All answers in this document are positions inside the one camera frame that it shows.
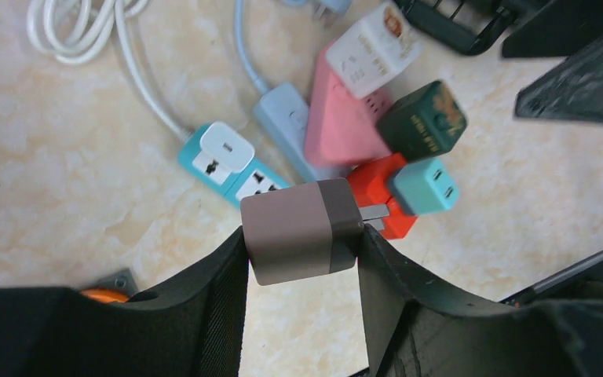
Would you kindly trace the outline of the pink triangular power strip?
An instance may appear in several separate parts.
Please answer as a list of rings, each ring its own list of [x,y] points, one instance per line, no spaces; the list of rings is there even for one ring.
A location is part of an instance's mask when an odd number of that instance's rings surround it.
[[[355,98],[334,73],[324,47],[316,59],[309,121],[305,136],[306,159],[319,167],[354,166],[391,154],[377,131],[377,121],[393,99],[379,89]]]

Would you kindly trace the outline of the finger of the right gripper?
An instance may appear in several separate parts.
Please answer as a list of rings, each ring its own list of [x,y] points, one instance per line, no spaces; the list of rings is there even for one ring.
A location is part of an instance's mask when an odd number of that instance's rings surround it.
[[[522,89],[514,115],[603,123],[603,36]]]
[[[503,41],[504,58],[568,57],[603,36],[603,1],[550,1]]]

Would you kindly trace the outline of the dark green cube adapter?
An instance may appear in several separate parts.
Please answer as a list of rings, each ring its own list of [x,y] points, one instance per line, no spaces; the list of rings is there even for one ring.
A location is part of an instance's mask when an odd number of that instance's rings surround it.
[[[397,100],[376,129],[392,153],[411,163],[450,152],[467,125],[449,86],[436,80]]]

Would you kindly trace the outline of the pink brown charger plug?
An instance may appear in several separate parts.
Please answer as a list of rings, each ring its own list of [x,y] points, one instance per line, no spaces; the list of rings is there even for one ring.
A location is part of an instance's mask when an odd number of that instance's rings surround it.
[[[344,178],[248,196],[242,229],[261,286],[329,275],[352,268],[366,225],[384,228],[385,204],[361,207]]]

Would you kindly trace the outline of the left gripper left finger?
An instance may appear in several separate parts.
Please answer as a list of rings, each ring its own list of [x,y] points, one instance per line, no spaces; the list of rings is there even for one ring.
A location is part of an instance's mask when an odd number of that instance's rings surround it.
[[[248,275],[237,229],[124,303],[69,287],[0,288],[0,376],[236,376]]]

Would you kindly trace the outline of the teal power strip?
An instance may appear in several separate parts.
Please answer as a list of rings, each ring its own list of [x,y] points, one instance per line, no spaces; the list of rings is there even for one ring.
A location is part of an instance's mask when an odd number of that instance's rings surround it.
[[[256,156],[240,173],[221,167],[217,160],[203,152],[199,139],[210,124],[201,126],[184,143],[177,161],[195,178],[210,187],[220,197],[238,208],[240,201],[252,195],[285,189],[290,184]]]

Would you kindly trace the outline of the white cube socket adapter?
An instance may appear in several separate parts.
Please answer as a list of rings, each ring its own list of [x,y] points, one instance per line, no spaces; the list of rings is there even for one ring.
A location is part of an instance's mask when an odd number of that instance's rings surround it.
[[[382,2],[332,42],[326,60],[347,90],[366,97],[403,72],[422,52],[422,42],[400,8]]]

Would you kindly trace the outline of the small white charger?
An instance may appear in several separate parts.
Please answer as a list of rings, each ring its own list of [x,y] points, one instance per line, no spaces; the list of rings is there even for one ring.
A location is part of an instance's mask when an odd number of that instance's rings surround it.
[[[227,123],[211,123],[199,139],[200,149],[221,167],[240,173],[255,156],[254,146]]]

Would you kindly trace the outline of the red cube socket adapter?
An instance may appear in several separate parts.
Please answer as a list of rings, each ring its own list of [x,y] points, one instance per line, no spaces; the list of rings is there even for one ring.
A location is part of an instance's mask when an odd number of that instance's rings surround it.
[[[347,176],[347,180],[360,207],[385,204],[389,216],[383,218],[384,229],[380,233],[387,240],[403,239],[416,220],[414,215],[406,214],[388,186],[389,179],[407,161],[400,153],[359,165]]]

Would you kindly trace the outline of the light blue power strip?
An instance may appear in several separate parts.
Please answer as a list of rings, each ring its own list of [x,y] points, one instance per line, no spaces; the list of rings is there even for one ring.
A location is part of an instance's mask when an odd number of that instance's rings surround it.
[[[245,2],[236,1],[233,31],[240,62],[260,94],[260,99],[253,108],[256,120],[304,181],[345,177],[351,167],[318,167],[306,159],[304,142],[309,121],[309,105],[290,82],[270,88],[265,79],[258,74],[245,45],[244,10]]]

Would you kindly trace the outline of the teal small plug adapter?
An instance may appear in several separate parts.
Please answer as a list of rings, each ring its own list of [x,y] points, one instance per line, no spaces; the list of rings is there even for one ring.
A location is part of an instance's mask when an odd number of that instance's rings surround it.
[[[414,216],[450,210],[460,195],[459,187],[438,158],[401,167],[387,185],[404,213]]]

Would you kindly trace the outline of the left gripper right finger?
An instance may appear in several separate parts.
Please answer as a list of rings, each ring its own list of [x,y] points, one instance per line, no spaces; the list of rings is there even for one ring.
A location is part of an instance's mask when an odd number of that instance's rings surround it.
[[[357,255],[364,376],[603,376],[603,299],[494,302],[413,262],[372,227]]]

